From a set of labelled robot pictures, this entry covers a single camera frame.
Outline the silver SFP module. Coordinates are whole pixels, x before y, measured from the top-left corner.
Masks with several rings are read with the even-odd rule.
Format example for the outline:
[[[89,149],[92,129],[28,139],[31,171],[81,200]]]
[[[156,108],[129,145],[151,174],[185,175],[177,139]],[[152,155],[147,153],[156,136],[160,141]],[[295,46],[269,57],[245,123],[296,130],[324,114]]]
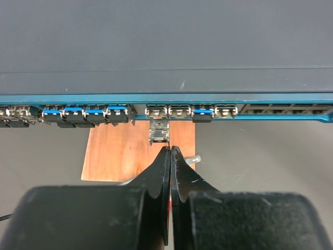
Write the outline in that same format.
[[[149,121],[149,144],[167,143],[170,145],[170,123],[167,118],[151,118]]]

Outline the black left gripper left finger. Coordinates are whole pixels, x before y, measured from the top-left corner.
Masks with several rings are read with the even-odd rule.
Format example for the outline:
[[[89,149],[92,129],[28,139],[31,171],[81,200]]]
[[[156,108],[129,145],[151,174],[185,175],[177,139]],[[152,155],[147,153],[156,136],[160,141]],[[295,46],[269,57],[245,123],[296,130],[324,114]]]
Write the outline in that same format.
[[[38,186],[20,200],[1,249],[164,249],[171,150],[125,185]]]

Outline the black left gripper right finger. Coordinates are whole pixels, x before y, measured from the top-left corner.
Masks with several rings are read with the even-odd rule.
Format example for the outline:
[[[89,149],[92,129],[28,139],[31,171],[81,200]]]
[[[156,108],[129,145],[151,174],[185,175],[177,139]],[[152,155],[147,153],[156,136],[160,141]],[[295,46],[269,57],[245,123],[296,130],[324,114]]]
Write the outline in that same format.
[[[171,149],[175,249],[332,249],[313,204],[298,193],[221,192]]]

